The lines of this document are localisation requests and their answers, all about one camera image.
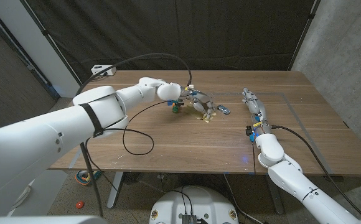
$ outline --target black backdrop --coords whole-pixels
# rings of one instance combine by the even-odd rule
[[[314,0],[27,0],[81,81],[94,64],[175,54],[193,70],[287,70]],[[146,59],[120,70],[184,70]]]

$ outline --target wood grain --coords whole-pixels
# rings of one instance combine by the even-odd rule
[[[163,78],[180,84],[188,79],[185,71],[120,71],[114,77],[87,85],[85,91],[102,85],[120,89],[134,85],[141,77]],[[245,135],[246,125],[251,125],[250,113],[238,95],[243,87],[248,87],[265,104],[270,124],[291,128],[307,138],[289,108],[292,107],[335,175],[361,175],[361,142],[302,73],[193,71],[192,82],[198,90],[212,94],[215,104],[225,105],[231,113],[227,116],[217,113],[206,123],[187,113],[174,114],[166,104],[157,105],[138,115],[128,126],[154,138],[150,154],[128,154],[122,145],[122,133],[117,133],[90,141],[88,148],[93,160],[103,170],[254,173],[253,148]],[[129,117],[153,103],[138,105],[128,113]],[[300,163],[305,174],[323,174],[300,139],[285,130],[276,129],[273,133],[285,152]],[[136,133],[126,133],[125,143],[136,153],[151,148],[151,141]],[[255,157],[259,153],[255,146]],[[51,168],[68,169],[71,155],[67,154]],[[267,173],[257,159],[255,168],[257,174]],[[73,169],[85,169],[82,156]]]

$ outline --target gray wall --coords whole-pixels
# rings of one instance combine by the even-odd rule
[[[361,140],[361,1],[321,1],[292,70],[305,74]]]

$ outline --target small toy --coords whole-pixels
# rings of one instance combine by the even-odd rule
[[[83,205],[84,205],[83,201],[79,201],[79,202],[77,202],[77,203],[75,204],[75,207],[76,207],[77,209],[81,209],[81,208],[83,207]]]

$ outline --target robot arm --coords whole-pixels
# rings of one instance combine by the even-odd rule
[[[181,86],[164,80],[141,78],[135,86],[114,90],[101,86],[79,94],[74,106],[0,128],[0,216],[44,170],[92,136],[103,138],[124,128],[126,112],[138,103],[176,100]]]
[[[263,103],[247,88],[244,88],[243,95],[253,121],[250,133],[252,131],[256,145],[261,149],[258,161],[268,168],[270,179],[297,198],[320,223],[357,223],[351,213],[306,178],[301,166],[284,153],[276,136],[271,133]]]

